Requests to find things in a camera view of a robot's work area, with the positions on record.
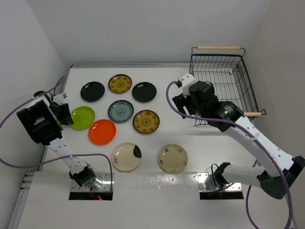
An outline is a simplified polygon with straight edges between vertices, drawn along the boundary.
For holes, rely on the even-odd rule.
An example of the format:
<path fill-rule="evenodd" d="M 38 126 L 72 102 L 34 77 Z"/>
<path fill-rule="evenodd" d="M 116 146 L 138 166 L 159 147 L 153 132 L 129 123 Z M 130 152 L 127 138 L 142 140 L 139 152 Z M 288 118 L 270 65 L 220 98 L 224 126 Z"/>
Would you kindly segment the yellow patterned plate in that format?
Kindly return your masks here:
<path fill-rule="evenodd" d="M 127 92 L 132 86 L 132 79 L 126 74 L 117 74 L 108 81 L 108 88 L 115 94 Z"/>
<path fill-rule="evenodd" d="M 132 125 L 134 129 L 144 135 L 152 134 L 160 125 L 160 118 L 152 110 L 141 110 L 135 114 Z"/>

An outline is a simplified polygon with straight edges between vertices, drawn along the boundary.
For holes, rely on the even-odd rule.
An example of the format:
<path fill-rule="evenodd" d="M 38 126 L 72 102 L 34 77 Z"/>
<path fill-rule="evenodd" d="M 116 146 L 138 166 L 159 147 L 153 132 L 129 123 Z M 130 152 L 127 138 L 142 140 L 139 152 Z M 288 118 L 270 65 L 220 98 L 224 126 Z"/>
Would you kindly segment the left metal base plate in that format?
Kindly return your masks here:
<path fill-rule="evenodd" d="M 70 192 L 89 193 L 92 188 L 93 192 L 111 192 L 114 187 L 114 177 L 111 178 L 111 173 L 97 172 L 95 181 L 89 185 L 80 187 L 74 180 L 71 182 Z"/>

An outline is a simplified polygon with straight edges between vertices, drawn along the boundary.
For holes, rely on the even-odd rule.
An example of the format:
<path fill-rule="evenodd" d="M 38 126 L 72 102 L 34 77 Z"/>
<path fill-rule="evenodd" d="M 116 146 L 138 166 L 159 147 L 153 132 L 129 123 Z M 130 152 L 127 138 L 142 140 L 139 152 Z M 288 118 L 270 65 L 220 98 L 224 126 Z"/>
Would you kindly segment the glossy black plate left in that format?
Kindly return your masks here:
<path fill-rule="evenodd" d="M 81 98 L 87 102 L 96 102 L 100 100 L 105 93 L 105 87 L 100 82 L 86 83 L 80 91 Z"/>

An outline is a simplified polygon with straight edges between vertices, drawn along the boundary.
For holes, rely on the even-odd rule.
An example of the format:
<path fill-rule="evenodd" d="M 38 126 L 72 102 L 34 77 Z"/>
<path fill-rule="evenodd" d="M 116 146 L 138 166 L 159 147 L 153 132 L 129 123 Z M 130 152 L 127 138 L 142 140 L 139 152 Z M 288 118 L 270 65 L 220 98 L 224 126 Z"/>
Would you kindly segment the yellow patterned plate front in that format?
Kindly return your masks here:
<path fill-rule="evenodd" d="M 160 118 L 152 110 L 141 110 L 135 114 L 132 125 L 134 129 L 144 135 L 152 134 L 160 125 Z"/>

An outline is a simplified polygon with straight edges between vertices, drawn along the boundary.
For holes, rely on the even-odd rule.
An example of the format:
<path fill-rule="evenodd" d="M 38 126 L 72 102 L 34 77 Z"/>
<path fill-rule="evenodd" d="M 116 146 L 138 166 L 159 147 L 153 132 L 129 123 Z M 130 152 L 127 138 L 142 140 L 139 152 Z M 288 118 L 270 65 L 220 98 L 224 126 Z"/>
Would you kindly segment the cream floral plate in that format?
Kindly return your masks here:
<path fill-rule="evenodd" d="M 157 162 L 162 171 L 176 174 L 186 168 L 188 155 L 182 146 L 167 144 L 159 150 Z"/>

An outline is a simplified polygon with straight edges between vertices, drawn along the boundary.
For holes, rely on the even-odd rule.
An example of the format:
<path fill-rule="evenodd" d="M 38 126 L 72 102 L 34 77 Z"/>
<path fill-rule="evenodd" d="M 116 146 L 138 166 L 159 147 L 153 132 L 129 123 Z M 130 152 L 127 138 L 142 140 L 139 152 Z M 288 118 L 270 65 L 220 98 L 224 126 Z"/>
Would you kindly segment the glossy black plate right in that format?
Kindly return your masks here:
<path fill-rule="evenodd" d="M 132 89 L 133 98 L 140 103 L 152 101 L 157 94 L 156 87 L 150 82 L 140 82 Z"/>

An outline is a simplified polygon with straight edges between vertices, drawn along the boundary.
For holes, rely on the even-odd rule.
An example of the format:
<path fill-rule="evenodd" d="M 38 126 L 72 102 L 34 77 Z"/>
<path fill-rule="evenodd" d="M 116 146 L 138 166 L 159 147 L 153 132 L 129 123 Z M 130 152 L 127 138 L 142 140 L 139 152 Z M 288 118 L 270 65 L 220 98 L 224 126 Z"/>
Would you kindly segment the orange plate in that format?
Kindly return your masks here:
<path fill-rule="evenodd" d="M 94 122 L 88 131 L 89 139 L 96 145 L 106 145 L 116 136 L 116 126 L 108 119 L 100 119 Z"/>

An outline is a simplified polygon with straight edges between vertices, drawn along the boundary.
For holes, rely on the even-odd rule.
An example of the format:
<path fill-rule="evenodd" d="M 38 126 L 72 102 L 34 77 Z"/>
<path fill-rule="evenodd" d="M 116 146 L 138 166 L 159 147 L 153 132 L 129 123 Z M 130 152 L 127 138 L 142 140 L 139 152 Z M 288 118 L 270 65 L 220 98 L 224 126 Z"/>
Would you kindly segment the blue floral plate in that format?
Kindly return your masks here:
<path fill-rule="evenodd" d="M 116 123 L 127 122 L 134 113 L 134 107 L 127 100 L 117 100 L 108 108 L 108 117 Z"/>

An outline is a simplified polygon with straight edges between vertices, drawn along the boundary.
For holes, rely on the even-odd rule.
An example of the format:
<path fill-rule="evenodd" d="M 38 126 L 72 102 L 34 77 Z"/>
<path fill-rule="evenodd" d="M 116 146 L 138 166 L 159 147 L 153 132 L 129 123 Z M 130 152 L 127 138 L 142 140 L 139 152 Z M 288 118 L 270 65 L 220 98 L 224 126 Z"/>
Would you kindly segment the cream plate with black patch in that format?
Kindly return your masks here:
<path fill-rule="evenodd" d="M 141 163 L 142 152 L 134 143 L 122 143 L 113 150 L 111 160 L 117 170 L 130 172 Z"/>

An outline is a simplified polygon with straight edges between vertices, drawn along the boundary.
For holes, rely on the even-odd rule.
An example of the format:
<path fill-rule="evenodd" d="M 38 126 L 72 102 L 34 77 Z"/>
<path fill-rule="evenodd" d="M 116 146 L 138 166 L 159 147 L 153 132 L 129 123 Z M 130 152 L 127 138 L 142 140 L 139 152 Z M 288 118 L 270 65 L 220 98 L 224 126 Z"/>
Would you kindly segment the lime green plate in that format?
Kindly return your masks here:
<path fill-rule="evenodd" d="M 94 123 L 95 112 L 88 106 L 80 106 L 72 110 L 71 117 L 73 124 L 70 127 L 81 131 L 89 128 Z"/>

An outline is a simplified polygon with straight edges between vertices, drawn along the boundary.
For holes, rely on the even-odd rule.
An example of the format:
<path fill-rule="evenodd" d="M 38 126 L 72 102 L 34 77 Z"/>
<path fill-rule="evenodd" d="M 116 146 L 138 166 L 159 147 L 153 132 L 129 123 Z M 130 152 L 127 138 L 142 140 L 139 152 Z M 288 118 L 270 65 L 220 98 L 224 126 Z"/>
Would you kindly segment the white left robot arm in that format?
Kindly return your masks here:
<path fill-rule="evenodd" d="M 93 188 L 96 173 L 73 151 L 62 135 L 63 126 L 73 124 L 67 103 L 54 102 L 49 96 L 37 94 L 17 117 L 30 138 L 55 152 L 69 168 L 69 176 L 80 187 Z"/>

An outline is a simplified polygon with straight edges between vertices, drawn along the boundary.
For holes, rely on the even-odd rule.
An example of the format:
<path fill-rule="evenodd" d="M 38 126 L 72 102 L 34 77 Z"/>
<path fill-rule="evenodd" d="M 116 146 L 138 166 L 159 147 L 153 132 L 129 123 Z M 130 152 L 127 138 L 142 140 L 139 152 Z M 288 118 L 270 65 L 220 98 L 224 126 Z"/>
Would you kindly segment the yellow patterned plate rear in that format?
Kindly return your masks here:
<path fill-rule="evenodd" d="M 132 86 L 132 79 L 126 74 L 117 74 L 108 81 L 108 88 L 115 94 L 127 92 Z"/>

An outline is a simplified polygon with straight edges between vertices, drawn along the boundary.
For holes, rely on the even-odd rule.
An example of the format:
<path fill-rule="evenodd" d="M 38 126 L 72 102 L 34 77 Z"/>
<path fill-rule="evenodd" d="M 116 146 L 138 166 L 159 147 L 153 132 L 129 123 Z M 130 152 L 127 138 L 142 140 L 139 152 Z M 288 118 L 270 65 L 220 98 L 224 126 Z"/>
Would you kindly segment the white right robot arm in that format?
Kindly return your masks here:
<path fill-rule="evenodd" d="M 261 164 L 259 167 L 236 166 L 223 162 L 212 174 L 212 188 L 242 183 L 261 188 L 266 194 L 282 199 L 305 167 L 302 156 L 293 157 L 264 136 L 231 101 L 220 101 L 214 86 L 195 80 L 189 87 L 173 84 L 183 93 L 168 99 L 169 106 L 182 118 L 203 120 L 243 146 Z"/>

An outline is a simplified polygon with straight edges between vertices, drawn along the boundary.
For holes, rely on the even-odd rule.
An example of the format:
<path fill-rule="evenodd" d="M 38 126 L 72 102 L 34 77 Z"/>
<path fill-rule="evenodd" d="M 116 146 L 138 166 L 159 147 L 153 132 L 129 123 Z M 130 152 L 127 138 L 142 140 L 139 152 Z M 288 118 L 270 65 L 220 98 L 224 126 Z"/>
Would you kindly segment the glossy black plate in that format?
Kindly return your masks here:
<path fill-rule="evenodd" d="M 140 103 L 152 101 L 157 94 L 156 87 L 150 82 L 140 82 L 132 89 L 133 98 Z"/>
<path fill-rule="evenodd" d="M 100 100 L 105 93 L 105 87 L 100 82 L 86 83 L 80 91 L 81 98 L 87 102 L 96 102 Z"/>

